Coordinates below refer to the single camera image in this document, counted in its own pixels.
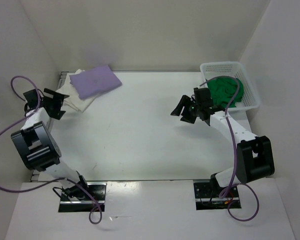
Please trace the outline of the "white t shirt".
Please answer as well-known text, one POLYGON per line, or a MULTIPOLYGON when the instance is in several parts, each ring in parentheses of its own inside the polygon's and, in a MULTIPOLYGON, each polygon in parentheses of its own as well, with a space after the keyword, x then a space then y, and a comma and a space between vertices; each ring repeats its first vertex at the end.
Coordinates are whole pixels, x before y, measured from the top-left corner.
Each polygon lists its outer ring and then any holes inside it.
POLYGON ((77 112, 83 113, 89 105, 99 96, 98 94, 87 99, 80 99, 77 90, 71 84, 71 75, 78 75, 84 70, 78 69, 75 73, 67 73, 63 85, 56 91, 57 93, 68 95, 64 103, 77 112))

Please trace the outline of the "purple t shirt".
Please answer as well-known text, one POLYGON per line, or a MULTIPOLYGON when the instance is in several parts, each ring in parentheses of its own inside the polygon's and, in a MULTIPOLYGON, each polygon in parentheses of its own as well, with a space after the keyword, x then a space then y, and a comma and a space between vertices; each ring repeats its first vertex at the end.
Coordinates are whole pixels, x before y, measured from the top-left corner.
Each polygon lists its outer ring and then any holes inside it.
POLYGON ((108 65, 70 75, 70 83, 81 100, 112 91, 122 85, 108 65))

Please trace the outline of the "green t shirt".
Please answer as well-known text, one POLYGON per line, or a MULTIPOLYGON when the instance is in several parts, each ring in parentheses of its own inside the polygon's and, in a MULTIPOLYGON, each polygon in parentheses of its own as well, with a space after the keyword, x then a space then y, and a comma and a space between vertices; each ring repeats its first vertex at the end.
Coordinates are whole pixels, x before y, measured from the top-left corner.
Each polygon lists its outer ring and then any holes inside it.
POLYGON ((227 104, 230 102, 230 100, 237 91, 237 83, 239 83, 239 90, 234 100, 229 105, 229 108, 235 108, 236 103, 242 101, 242 98, 245 93, 242 82, 238 78, 234 80, 228 76, 219 76, 216 79, 209 81, 207 83, 207 86, 210 90, 211 98, 213 100, 214 105, 226 108, 227 104))

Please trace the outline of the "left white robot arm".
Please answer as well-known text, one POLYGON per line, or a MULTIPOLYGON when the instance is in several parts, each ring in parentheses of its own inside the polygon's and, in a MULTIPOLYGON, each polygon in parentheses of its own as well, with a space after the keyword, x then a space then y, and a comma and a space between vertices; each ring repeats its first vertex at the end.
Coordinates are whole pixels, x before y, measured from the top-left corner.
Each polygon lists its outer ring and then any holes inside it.
POLYGON ((35 89, 23 95, 26 121, 19 131, 11 134, 11 140, 24 165, 29 170, 45 172, 55 179, 61 178, 68 198, 86 199, 90 187, 79 172, 62 161, 61 150, 47 127, 51 119, 60 120, 66 113, 61 107, 69 96, 48 88, 43 90, 43 95, 38 95, 35 89))

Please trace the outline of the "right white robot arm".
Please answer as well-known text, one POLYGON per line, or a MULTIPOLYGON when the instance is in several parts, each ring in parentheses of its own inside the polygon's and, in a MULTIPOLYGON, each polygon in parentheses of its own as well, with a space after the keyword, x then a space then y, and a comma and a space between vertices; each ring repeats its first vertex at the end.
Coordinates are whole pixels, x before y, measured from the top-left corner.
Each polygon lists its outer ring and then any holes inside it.
POLYGON ((223 106, 213 103, 208 88, 194 88, 194 96, 183 95, 171 116, 194 124, 200 119, 219 131, 234 146, 233 167, 211 175, 209 191, 222 196, 228 186, 247 184, 275 173, 271 141, 257 136, 234 120, 223 106))

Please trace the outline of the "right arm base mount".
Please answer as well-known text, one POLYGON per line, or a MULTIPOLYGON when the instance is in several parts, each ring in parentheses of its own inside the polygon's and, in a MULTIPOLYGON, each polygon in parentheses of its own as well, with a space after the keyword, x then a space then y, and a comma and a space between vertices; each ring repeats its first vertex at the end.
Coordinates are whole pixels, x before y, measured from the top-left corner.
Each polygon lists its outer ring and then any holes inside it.
POLYGON ((193 181, 196 210, 241 209, 239 192, 233 187, 226 198, 220 199, 219 192, 213 192, 208 179, 193 181))

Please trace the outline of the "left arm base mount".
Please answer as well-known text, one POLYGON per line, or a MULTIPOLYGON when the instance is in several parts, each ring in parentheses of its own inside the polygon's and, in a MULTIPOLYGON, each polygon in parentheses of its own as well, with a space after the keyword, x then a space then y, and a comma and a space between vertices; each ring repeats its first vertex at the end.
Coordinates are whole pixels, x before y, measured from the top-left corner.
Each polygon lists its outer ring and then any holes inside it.
MULTIPOLYGON (((105 182, 88 182, 87 185, 91 191, 90 194, 98 201, 101 211, 104 212, 107 184, 105 182)), ((82 199, 70 198, 61 187, 53 187, 52 191, 60 198, 59 213, 90 212, 96 206, 88 196, 82 199)))

